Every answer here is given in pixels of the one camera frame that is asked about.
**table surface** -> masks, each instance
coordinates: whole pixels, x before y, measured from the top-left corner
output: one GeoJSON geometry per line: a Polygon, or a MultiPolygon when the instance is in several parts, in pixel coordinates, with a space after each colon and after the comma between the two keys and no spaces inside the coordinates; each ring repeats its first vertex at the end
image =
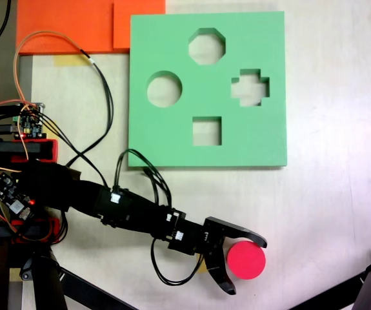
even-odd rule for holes
{"type": "MultiPolygon", "coordinates": [[[[371,1],[167,0],[167,13],[285,11],[288,165],[282,169],[162,169],[176,209],[203,223],[215,216],[268,240],[266,269],[235,279],[228,296],[208,273],[182,287],[159,281],[151,237],[103,226],[77,211],[54,246],[60,264],[139,309],[288,309],[359,273],[371,259],[371,1]]],[[[108,182],[127,147],[128,55],[95,55],[115,100],[105,140],[89,152],[108,182]]],[[[78,149],[105,129],[105,97],[90,67],[33,59],[32,101],[47,105],[78,149]]],[[[73,156],[60,144],[59,162],[73,156]]],[[[82,160],[74,168],[100,183],[82,160]]],[[[149,181],[123,168],[124,187],[152,199],[149,181]]],[[[184,278],[196,258],[157,243],[169,278],[184,278]]],[[[26,284],[23,309],[32,308],[26,284]]]]}

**green foam board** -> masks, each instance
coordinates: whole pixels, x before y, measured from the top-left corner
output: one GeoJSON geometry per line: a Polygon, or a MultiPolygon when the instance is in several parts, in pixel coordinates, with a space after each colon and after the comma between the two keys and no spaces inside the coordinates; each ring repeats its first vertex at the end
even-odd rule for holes
{"type": "MultiPolygon", "coordinates": [[[[128,143],[159,167],[286,165],[284,13],[132,16],[128,143]],[[225,41],[225,54],[200,65],[188,45],[210,32],[225,41]],[[179,78],[182,94],[157,107],[147,88],[167,72],[179,78]],[[259,106],[231,97],[232,82],[247,72],[269,82],[259,106]],[[195,146],[195,119],[220,119],[221,144],[195,146]]],[[[143,163],[130,155],[129,166],[143,163]]]]}

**orange foam board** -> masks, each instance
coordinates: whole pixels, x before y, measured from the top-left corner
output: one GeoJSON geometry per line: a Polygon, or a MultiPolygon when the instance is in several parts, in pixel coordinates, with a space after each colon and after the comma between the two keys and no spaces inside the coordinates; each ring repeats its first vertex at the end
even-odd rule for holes
{"type": "Polygon", "coordinates": [[[165,14],[165,0],[115,0],[114,50],[128,53],[132,15],[165,14]]]}
{"type": "MultiPolygon", "coordinates": [[[[164,13],[165,0],[17,0],[16,46],[32,32],[53,30],[88,53],[129,52],[131,15],[164,13]]],[[[78,52],[65,39],[41,35],[30,39],[20,54],[78,52]]]]}
{"type": "MultiPolygon", "coordinates": [[[[66,34],[88,53],[111,53],[114,0],[18,0],[16,46],[28,34],[53,30],[66,34]]],[[[79,52],[56,36],[36,36],[20,54],[79,52]]]]}

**metal stand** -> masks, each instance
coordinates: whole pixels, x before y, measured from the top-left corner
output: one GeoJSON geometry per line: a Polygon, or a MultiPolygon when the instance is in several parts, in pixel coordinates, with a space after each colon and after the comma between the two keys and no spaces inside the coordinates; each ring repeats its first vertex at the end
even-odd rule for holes
{"type": "Polygon", "coordinates": [[[291,308],[291,310],[341,310],[351,304],[354,304],[352,310],[371,310],[371,265],[361,274],[291,308]]]}
{"type": "Polygon", "coordinates": [[[20,275],[24,281],[33,280],[37,310],[67,310],[65,296],[91,310],[137,310],[60,267],[48,245],[36,250],[20,275]]]}

